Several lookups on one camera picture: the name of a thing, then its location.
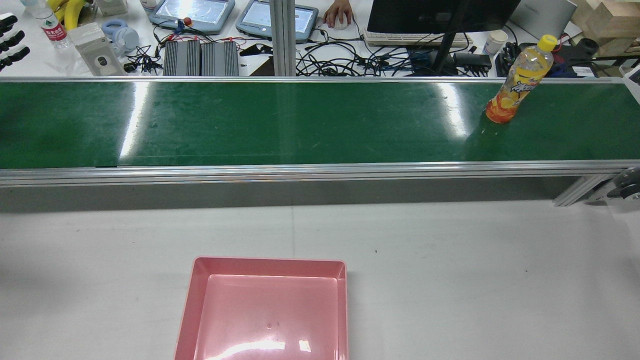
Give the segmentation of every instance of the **person's hand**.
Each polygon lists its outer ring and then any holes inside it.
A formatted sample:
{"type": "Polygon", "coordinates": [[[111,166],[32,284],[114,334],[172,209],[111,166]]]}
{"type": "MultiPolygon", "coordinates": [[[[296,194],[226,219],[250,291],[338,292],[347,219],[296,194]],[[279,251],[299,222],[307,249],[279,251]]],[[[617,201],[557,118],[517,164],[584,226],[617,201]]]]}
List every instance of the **person's hand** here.
{"type": "Polygon", "coordinates": [[[342,14],[346,16],[347,24],[351,25],[351,19],[353,19],[353,10],[351,9],[349,0],[334,0],[333,4],[329,6],[329,9],[324,13],[322,22],[332,28],[335,25],[336,16],[340,16],[338,18],[338,21],[340,21],[342,20],[342,14]]]}

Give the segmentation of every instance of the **plastic bottle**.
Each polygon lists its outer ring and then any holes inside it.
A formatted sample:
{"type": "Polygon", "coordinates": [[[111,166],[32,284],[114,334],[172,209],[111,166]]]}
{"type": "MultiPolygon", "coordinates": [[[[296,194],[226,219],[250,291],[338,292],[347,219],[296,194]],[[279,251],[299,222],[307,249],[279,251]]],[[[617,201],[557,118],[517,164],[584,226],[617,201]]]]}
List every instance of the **plastic bottle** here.
{"type": "Polygon", "coordinates": [[[498,94],[486,105],[486,116],[493,122],[504,123],[516,115],[524,98],[540,83],[551,66],[554,57],[551,50],[557,39],[543,36],[538,45],[524,49],[509,70],[507,80],[498,94]]]}
{"type": "Polygon", "coordinates": [[[62,27],[47,0],[20,0],[27,11],[40,22],[42,31],[47,35],[53,46],[58,49],[69,46],[69,39],[65,28],[62,27]]]}
{"type": "Polygon", "coordinates": [[[152,11],[154,11],[154,8],[158,5],[157,0],[140,0],[140,3],[142,4],[142,7],[145,9],[145,12],[148,14],[150,14],[152,11]]]}

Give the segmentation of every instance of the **white headphones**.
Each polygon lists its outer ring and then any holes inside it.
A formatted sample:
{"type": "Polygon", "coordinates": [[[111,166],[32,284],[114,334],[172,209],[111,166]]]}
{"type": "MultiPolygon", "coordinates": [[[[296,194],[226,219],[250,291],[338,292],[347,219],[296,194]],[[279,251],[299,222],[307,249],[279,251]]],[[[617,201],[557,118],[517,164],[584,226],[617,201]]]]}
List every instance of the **white headphones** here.
{"type": "Polygon", "coordinates": [[[113,19],[102,24],[102,32],[112,39],[117,56],[135,50],[140,36],[122,19],[113,19]]]}

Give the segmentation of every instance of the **paper cup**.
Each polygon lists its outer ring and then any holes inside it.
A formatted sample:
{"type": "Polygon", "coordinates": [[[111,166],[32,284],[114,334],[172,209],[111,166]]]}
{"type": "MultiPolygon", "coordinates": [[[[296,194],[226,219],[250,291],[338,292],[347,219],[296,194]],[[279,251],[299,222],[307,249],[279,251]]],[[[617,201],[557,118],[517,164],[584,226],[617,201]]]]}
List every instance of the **paper cup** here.
{"type": "Polygon", "coordinates": [[[495,55],[500,51],[500,48],[507,42],[508,36],[502,30],[493,30],[489,32],[486,38],[486,44],[484,45],[483,53],[487,55],[495,55]]]}

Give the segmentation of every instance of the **white keyboard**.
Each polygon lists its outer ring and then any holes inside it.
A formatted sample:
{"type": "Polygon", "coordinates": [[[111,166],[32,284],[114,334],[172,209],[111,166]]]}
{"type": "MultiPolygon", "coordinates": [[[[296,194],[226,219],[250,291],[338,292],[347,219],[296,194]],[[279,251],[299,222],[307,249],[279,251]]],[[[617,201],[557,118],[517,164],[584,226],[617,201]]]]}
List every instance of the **white keyboard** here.
{"type": "MultiPolygon", "coordinates": [[[[367,45],[429,45],[440,46],[442,34],[386,34],[372,33],[364,30],[364,40],[367,45]]],[[[473,45],[473,40],[469,38],[469,46],[473,45]]],[[[467,39],[462,33],[456,34],[451,47],[465,47],[467,39]]]]}

